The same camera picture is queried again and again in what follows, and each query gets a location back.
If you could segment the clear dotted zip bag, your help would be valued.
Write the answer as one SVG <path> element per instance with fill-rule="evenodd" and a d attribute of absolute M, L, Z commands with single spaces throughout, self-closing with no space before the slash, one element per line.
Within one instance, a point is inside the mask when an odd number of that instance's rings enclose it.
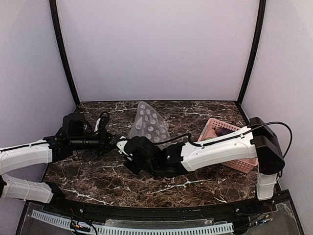
<path fill-rule="evenodd" d="M 170 139 L 168 127 L 165 119 L 152 106 L 141 101 L 128 137 L 146 137 L 153 143 L 161 143 Z"/>

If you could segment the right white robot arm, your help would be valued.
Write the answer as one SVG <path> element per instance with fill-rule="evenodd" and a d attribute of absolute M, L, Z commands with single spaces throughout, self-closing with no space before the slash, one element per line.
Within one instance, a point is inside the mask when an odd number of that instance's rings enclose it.
<path fill-rule="evenodd" d="M 176 143 L 160 149 L 147 137 L 120 138 L 117 147 L 125 155 L 124 165 L 134 174 L 146 171 L 155 177 L 173 178 L 206 166 L 238 159 L 258 160 L 257 199 L 273 197 L 274 186 L 285 167 L 277 135 L 270 129 L 275 122 L 260 118 L 230 134 L 210 140 Z"/>

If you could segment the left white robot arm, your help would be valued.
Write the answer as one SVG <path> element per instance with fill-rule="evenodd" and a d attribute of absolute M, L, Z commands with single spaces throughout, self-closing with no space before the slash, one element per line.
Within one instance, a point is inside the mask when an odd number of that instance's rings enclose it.
<path fill-rule="evenodd" d="M 56 163 L 72 156 L 75 151 L 97 150 L 105 154 L 116 149 L 120 135 L 107 131 L 110 115 L 102 112 L 96 125 L 85 119 L 84 114 L 71 113 L 63 117 L 62 127 L 54 136 L 36 142 L 1 148 L 0 196 L 24 201 L 53 203 L 65 197 L 53 182 L 33 182 L 8 175 L 9 172 L 31 165 Z"/>

